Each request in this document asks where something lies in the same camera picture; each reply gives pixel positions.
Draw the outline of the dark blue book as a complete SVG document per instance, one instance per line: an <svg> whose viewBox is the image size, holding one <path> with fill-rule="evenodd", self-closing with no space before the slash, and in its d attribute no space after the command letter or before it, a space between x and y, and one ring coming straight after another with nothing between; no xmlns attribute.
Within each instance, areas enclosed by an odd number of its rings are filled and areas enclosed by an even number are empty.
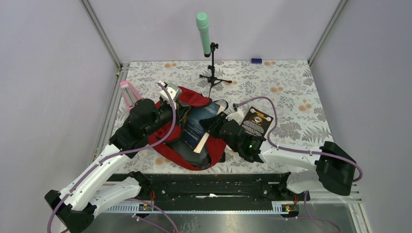
<svg viewBox="0 0 412 233"><path fill-rule="evenodd" d="M181 139L185 142L194 153L200 153L204 147L209 134L200 124L201 120L215 117L224 111L227 104L220 105L217 101L211 102L208 106L202 108L192 107L187 118Z"/></svg>

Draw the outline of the red backpack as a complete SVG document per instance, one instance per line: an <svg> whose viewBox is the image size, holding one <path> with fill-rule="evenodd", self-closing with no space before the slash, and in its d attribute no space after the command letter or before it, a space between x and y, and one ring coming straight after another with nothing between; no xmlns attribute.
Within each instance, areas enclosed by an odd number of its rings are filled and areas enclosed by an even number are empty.
<svg viewBox="0 0 412 233"><path fill-rule="evenodd" d="M190 107L185 117L177 117L172 133L155 151L166 159L188 170L206 170L216 165L223 157L226 143L206 133L199 121L213 118L220 112L220 105L211 98L185 87L178 100Z"/></svg>

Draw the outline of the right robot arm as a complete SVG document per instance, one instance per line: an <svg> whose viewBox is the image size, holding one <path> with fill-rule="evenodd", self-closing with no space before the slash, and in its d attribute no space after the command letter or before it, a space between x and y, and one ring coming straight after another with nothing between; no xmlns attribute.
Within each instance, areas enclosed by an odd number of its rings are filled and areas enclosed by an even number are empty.
<svg viewBox="0 0 412 233"><path fill-rule="evenodd" d="M224 113L200 120L200 124L210 136L223 140L248 162L276 162L302 168L302 172L288 172L280 181L278 192L285 200L321 188L349 196L355 170L360 169L356 161L334 142L326 141L318 149L287 148L247 133L235 120L228 120Z"/></svg>

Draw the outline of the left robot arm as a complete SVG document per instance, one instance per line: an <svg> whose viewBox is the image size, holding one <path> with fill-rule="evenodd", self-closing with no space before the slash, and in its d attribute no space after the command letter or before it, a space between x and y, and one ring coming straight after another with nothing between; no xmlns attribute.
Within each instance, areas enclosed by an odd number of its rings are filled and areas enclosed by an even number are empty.
<svg viewBox="0 0 412 233"><path fill-rule="evenodd" d="M81 233L104 210L130 198L149 197L151 181L141 172L131 172L103 191L99 188L138 152L164 142L188 110L189 105L177 100L138 100L95 161L67 187L45 195L53 210L49 221L58 217L66 232Z"/></svg>

